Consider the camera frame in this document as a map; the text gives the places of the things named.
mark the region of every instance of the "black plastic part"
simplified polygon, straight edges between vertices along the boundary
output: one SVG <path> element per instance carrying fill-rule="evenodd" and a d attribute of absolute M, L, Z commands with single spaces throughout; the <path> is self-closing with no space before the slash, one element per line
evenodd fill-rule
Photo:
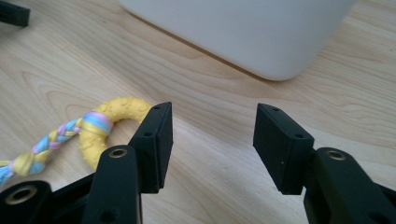
<path fill-rule="evenodd" d="M 85 204 L 88 201 L 94 174 L 53 192 L 54 209 L 52 223 L 80 223 Z"/>
<path fill-rule="evenodd" d="M 30 9 L 0 1 L 0 21 L 16 26 L 27 26 Z"/>
<path fill-rule="evenodd" d="M 396 223 L 393 204 L 352 156 L 335 148 L 320 148 L 312 167 L 331 210 L 328 223 Z M 313 213 L 306 211 L 310 220 Z"/>
<path fill-rule="evenodd" d="M 301 194 L 306 160 L 314 138 L 285 112 L 271 105 L 257 107 L 253 146 L 282 194 Z"/>
<path fill-rule="evenodd" d="M 128 145 L 142 161 L 141 193 L 158 193 L 163 189 L 173 145 L 172 104 L 152 107 Z"/>
<path fill-rule="evenodd" d="M 137 171 L 133 147 L 116 146 L 104 151 L 81 223 L 141 223 Z"/>
<path fill-rule="evenodd" d="M 48 223 L 53 211 L 50 185 L 26 181 L 0 194 L 0 222 L 4 224 Z"/>

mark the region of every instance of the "yellow fuzzy ring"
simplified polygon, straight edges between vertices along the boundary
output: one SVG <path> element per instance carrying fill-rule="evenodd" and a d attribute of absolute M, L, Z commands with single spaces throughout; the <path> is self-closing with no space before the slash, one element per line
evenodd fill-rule
<path fill-rule="evenodd" d="M 0 186 L 14 175 L 32 175 L 42 172 L 51 151 L 77 133 L 84 160 L 96 169 L 100 155 L 107 149 L 106 138 L 113 124 L 120 119 L 143 121 L 151 105 L 134 97 L 116 98 L 103 103 L 83 118 L 63 124 L 43 137 L 30 152 L 25 152 L 12 161 L 0 161 Z"/>
<path fill-rule="evenodd" d="M 105 115 L 113 123 L 121 119 L 134 119 L 141 123 L 151 105 L 144 100 L 128 97 L 116 98 L 103 103 L 93 111 Z M 89 122 L 83 122 L 79 133 L 79 148 L 84 160 L 96 169 L 100 155 L 107 149 L 106 138 L 108 134 Z"/>

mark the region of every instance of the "wooden table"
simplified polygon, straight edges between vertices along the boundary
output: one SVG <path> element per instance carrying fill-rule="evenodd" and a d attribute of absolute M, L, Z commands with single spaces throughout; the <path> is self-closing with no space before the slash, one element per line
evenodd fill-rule
<path fill-rule="evenodd" d="M 282 108 L 315 147 L 353 155 L 396 189 L 396 2 L 361 0 L 300 76 L 268 81 L 139 20 L 117 0 L 10 1 L 32 9 L 26 28 L 0 24 L 0 159 L 103 101 L 171 101 L 174 147 L 145 223 L 306 223 L 303 196 L 283 196 L 252 146 L 257 103 Z M 110 146 L 137 128 L 117 123 Z M 72 139 L 39 175 L 53 189 L 92 169 Z"/>

